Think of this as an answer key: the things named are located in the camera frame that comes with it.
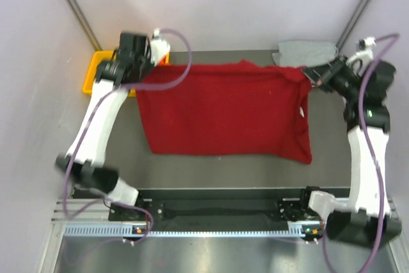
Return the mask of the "yellow plastic bin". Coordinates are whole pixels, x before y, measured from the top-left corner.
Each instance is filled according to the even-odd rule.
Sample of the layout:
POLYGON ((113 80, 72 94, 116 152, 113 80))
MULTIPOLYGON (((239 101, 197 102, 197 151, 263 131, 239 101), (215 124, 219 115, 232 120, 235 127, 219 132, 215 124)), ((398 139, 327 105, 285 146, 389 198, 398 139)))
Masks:
POLYGON ((83 93, 91 96, 95 79, 113 81, 115 86, 126 81, 128 73, 124 66, 115 64, 113 53, 114 51, 96 51, 93 54, 82 86, 83 93))

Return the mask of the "dark red t shirt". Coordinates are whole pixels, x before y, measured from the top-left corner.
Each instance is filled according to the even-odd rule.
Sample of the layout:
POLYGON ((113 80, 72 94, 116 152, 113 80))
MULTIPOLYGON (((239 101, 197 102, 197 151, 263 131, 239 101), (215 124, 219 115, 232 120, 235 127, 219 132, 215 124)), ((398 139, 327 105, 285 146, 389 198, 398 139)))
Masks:
POLYGON ((310 164, 311 89, 299 68, 240 61, 193 65, 176 87, 136 99, 153 153, 269 154, 310 164))

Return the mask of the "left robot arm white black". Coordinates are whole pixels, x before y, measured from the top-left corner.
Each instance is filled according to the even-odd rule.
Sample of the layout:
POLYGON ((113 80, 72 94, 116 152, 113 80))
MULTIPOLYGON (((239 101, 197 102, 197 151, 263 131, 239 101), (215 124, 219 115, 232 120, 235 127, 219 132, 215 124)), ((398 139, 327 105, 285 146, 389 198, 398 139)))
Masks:
POLYGON ((122 32, 109 58, 95 64, 91 99, 73 143, 56 158, 56 167, 65 174, 65 183, 108 196, 123 204, 130 219, 143 216, 145 205, 139 191, 125 183, 117 170, 104 165, 107 142, 118 112, 131 89, 138 85, 170 51, 169 43, 156 32, 122 32))

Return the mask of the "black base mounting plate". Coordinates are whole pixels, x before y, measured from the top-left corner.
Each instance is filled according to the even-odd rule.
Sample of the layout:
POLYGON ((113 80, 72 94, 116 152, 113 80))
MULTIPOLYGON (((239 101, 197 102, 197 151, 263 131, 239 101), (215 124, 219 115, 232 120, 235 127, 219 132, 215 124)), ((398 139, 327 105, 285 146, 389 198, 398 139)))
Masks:
POLYGON ((273 221, 314 219, 297 199, 140 199, 135 204, 149 211, 157 221, 177 217, 266 217, 273 221))

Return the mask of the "orange t shirt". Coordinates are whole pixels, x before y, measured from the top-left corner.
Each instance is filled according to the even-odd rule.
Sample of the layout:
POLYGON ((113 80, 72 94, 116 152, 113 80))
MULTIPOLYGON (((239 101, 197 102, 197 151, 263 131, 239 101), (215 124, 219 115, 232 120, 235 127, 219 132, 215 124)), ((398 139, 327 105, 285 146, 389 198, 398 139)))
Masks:
POLYGON ((166 54, 159 62, 159 65, 168 65, 169 64, 170 53, 166 54))

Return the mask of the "folded grey t shirt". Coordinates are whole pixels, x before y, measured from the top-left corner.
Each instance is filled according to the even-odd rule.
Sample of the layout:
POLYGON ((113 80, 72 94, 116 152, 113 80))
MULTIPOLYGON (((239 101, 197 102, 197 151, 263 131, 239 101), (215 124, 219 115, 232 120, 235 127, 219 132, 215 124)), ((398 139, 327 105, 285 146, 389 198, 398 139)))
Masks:
POLYGON ((292 40, 280 42, 272 52, 272 59, 279 66, 317 66, 334 59, 338 48, 332 42, 292 40))

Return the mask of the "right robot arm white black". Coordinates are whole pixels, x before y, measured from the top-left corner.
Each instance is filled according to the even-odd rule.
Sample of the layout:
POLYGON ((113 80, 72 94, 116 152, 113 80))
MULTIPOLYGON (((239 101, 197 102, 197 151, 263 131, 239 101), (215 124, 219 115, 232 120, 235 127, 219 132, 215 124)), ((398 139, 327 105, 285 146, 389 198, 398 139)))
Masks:
POLYGON ((387 195, 379 186, 385 183, 385 154, 390 132, 390 114, 383 101, 394 80, 395 67, 379 61, 371 75, 362 65, 358 71, 344 56, 331 62, 303 68, 312 84, 326 92, 336 92, 345 101, 344 120, 351 150, 351 184, 346 203, 319 188, 304 189, 298 203, 306 219, 318 216, 330 240, 373 248, 381 221, 380 246, 396 238, 401 221, 392 217, 387 195))

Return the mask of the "aluminium frame rail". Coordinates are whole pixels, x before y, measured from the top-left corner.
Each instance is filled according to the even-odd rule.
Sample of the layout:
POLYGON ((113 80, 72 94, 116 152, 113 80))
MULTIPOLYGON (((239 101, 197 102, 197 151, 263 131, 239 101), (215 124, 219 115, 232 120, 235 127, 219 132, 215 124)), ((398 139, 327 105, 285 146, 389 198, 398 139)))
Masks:
MULTIPOLYGON (((306 210, 310 210, 312 213, 316 214, 314 219, 308 220, 301 220, 301 221, 313 221, 319 222, 321 218, 316 212, 313 212, 311 209, 308 209, 305 205, 301 204, 303 208, 306 210)), ((149 219, 149 216, 153 217, 154 223, 156 225, 160 223, 167 223, 173 220, 179 219, 181 221, 189 221, 193 218, 198 218, 200 222, 205 220, 209 220, 212 223, 215 223, 216 220, 225 221, 228 217, 231 217, 234 221, 244 218, 250 219, 250 224, 255 224, 257 220, 260 220, 263 223, 267 222, 283 222, 283 221, 273 221, 267 219, 266 217, 239 217, 239 216, 227 216, 227 217, 177 217, 170 221, 157 221, 155 216, 152 215, 149 211, 139 207, 139 210, 125 208, 120 205, 116 205, 106 200, 98 199, 96 203, 93 203, 89 199, 69 199, 66 202, 66 208, 63 208, 63 203, 60 201, 57 203, 55 209, 55 218, 62 219, 64 217, 68 217, 70 219, 82 219, 82 220, 90 220, 90 219, 98 219, 98 220, 108 220, 108 221, 141 221, 142 219, 149 219)))

